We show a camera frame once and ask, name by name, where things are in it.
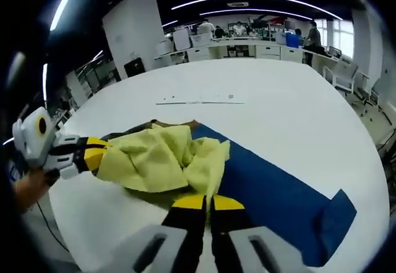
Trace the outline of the person's left hand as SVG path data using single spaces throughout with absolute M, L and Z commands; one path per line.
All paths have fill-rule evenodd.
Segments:
M 59 179 L 56 171 L 44 172 L 43 169 L 30 169 L 27 174 L 12 182 L 15 204 L 20 214 L 25 213 L 39 201 Z

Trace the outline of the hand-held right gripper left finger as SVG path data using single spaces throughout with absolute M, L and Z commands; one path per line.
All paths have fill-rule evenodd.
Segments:
M 132 234 L 111 253 L 99 272 L 195 272 L 203 248 L 206 197 L 175 201 L 161 224 Z

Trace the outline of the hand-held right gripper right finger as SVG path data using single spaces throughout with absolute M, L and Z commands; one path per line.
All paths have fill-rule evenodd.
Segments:
M 218 272 L 309 272 L 297 248 L 253 224 L 242 203 L 232 198 L 212 197 L 211 233 Z

